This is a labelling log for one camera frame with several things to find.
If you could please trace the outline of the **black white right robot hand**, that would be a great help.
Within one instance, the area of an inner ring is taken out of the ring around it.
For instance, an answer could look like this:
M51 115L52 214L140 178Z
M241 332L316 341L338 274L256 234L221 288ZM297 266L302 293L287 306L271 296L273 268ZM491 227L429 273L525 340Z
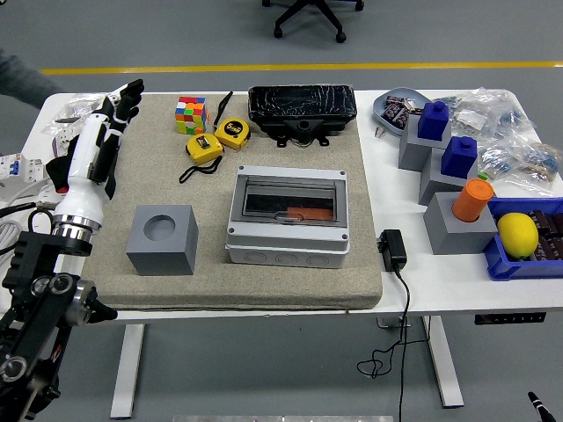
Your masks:
M528 392L528 398L529 398L530 402L532 403L534 409L537 411L541 422L555 422L556 421L555 417L545 407L543 402L537 397L537 395L534 392L529 391Z

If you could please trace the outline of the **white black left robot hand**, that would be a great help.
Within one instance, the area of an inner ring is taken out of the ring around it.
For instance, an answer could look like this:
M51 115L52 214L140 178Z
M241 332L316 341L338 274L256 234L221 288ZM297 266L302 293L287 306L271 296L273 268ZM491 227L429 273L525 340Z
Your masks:
M117 161L122 136L139 113L142 79L106 94L101 105L86 118L69 161L68 191L55 208L60 221L82 218L100 225L103 206L113 197L111 170Z

